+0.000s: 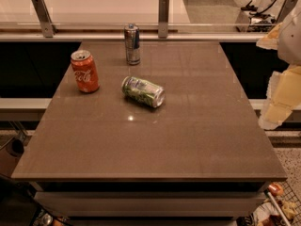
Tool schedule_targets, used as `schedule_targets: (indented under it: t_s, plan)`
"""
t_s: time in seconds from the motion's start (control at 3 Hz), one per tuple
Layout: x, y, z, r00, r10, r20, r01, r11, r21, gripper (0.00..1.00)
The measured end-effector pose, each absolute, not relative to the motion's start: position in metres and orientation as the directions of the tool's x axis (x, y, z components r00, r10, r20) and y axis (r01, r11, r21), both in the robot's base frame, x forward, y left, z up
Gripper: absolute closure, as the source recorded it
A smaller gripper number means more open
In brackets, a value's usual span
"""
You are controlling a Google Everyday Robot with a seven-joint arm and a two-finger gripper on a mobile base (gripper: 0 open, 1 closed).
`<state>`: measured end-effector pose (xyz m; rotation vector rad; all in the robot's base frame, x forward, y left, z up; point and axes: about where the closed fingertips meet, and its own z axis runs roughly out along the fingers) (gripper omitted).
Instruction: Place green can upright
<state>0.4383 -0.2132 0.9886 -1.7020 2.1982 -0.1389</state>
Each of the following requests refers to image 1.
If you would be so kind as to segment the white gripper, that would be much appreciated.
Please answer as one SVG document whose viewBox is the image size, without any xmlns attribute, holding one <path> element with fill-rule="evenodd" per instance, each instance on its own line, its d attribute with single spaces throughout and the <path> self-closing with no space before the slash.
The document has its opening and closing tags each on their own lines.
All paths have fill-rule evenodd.
<svg viewBox="0 0 301 226">
<path fill-rule="evenodd" d="M 293 64 L 283 73 L 273 72 L 269 79 L 259 126 L 274 130 L 301 105 L 301 66 L 297 66 L 301 64 L 301 8 L 294 8 L 282 24 L 277 24 L 256 45 L 266 50 L 277 49 L 280 59 Z"/>
</svg>

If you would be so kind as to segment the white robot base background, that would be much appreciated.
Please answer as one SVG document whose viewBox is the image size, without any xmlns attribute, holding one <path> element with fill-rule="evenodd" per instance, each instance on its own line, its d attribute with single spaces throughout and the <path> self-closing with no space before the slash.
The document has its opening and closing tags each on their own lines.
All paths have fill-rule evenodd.
<svg viewBox="0 0 301 226">
<path fill-rule="evenodd" d="M 261 0 L 255 6 L 248 2 L 238 14 L 235 27 L 238 32 L 262 33 L 269 32 L 277 23 L 277 15 L 271 13 L 272 6 L 278 0 Z"/>
</svg>

